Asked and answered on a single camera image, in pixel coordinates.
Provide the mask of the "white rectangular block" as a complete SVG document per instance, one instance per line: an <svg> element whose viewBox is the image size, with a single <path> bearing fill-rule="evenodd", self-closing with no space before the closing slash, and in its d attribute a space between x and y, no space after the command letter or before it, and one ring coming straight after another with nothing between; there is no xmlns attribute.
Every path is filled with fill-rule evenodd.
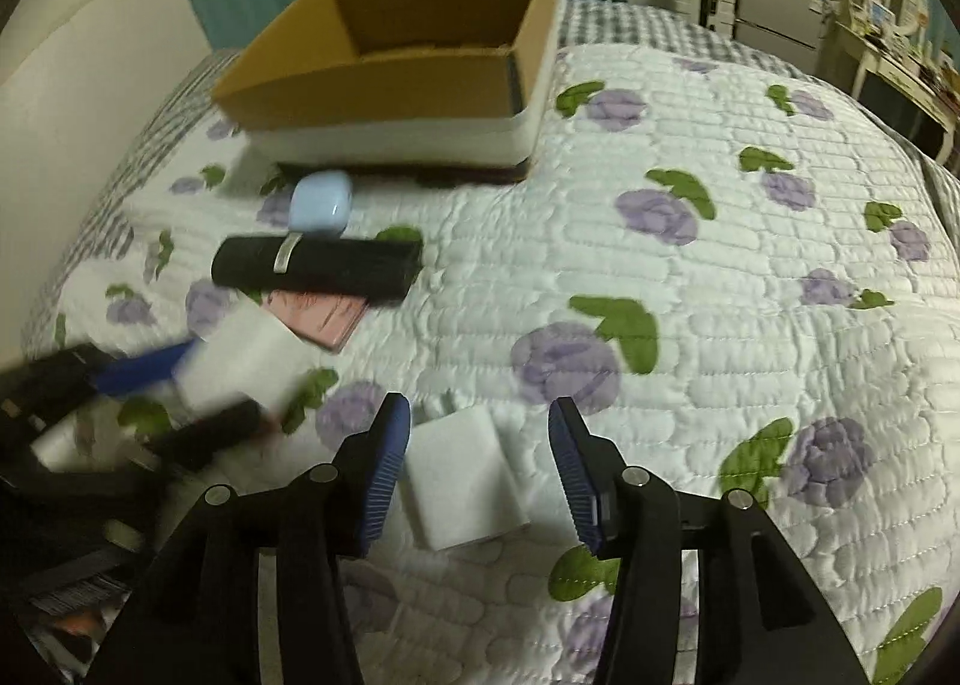
<svg viewBox="0 0 960 685"><path fill-rule="evenodd" d="M421 540L433 552L529 524L493 418L477 405L416 425L405 456Z"/></svg>

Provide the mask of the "silver small fridge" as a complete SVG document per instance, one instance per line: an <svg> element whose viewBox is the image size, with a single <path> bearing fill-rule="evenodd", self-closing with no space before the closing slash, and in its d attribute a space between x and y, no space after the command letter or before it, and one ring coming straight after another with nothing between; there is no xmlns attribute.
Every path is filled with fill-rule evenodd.
<svg viewBox="0 0 960 685"><path fill-rule="evenodd" d="M812 74L827 28L824 0L737 0L737 43L773 54Z"/></svg>

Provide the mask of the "open cardboard box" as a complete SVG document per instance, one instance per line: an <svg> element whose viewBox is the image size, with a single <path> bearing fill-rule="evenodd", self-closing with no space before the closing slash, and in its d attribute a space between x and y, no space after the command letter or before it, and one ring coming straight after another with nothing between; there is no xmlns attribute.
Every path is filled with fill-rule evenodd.
<svg viewBox="0 0 960 685"><path fill-rule="evenodd" d="M221 75L213 103L288 169L516 183L560 23L560 0L296 0Z"/></svg>

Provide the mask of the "white suitcase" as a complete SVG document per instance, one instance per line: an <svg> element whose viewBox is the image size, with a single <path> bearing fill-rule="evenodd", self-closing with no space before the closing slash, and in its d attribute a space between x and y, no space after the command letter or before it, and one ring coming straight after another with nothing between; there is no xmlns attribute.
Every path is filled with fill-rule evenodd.
<svg viewBox="0 0 960 685"><path fill-rule="evenodd" d="M736 33L737 0L662 0L686 23L701 26L728 40Z"/></svg>

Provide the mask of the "white square box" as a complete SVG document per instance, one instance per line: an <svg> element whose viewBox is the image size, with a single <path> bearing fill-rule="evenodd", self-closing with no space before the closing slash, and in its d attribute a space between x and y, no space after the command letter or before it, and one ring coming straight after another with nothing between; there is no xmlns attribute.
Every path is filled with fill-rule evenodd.
<svg viewBox="0 0 960 685"><path fill-rule="evenodd" d="M194 414L249 399L278 417L311 368L313 350L295 332L265 309L238 304L185 353L172 381Z"/></svg>

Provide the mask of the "floral white quilt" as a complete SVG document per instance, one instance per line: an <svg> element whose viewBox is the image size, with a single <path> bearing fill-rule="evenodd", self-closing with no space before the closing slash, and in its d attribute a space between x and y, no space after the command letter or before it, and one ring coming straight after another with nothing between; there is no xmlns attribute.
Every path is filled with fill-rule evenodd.
<svg viewBox="0 0 960 685"><path fill-rule="evenodd" d="M526 524L433 548L477 499L399 498L348 566L373 683L584 683L619 566L574 537L551 401L670 487L752 493L872 683L957 648L958 236L937 168L827 85L651 47L563 52L514 186L356 186L348 230L423 246L402 303L309 348L277 436L224 454L274 487L370 423L387 392L457 470L493 426Z"/></svg>

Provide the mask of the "light blue earbuds case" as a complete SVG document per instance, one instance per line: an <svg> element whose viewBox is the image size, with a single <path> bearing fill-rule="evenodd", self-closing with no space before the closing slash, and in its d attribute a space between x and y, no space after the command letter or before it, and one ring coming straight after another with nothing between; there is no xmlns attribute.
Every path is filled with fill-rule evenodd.
<svg viewBox="0 0 960 685"><path fill-rule="evenodd" d="M340 236L352 212L353 187L343 171L317 171L291 194L288 228L295 233Z"/></svg>

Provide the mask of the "black cylindrical tube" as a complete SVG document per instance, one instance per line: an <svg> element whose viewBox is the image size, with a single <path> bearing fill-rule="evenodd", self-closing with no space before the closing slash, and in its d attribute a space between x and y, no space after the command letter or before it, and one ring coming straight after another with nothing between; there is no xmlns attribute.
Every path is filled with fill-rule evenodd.
<svg viewBox="0 0 960 685"><path fill-rule="evenodd" d="M420 272L421 254L421 240L229 236L213 256L210 277L238 290L398 301Z"/></svg>

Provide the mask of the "white dressing table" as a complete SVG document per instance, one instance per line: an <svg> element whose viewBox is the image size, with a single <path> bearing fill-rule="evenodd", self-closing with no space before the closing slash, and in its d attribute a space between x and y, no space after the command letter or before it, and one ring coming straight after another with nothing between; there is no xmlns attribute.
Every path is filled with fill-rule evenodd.
<svg viewBox="0 0 960 685"><path fill-rule="evenodd" d="M832 23L822 41L817 75L907 137L926 157L949 163L957 142L957 113L877 44Z"/></svg>

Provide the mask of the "pink flat box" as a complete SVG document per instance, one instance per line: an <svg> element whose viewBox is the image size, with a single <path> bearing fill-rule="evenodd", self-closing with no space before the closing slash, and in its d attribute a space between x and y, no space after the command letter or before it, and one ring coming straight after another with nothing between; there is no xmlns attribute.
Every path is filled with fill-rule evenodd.
<svg viewBox="0 0 960 685"><path fill-rule="evenodd" d="M363 319L363 298L317 293L268 293L263 308L295 332L329 352L340 352Z"/></svg>

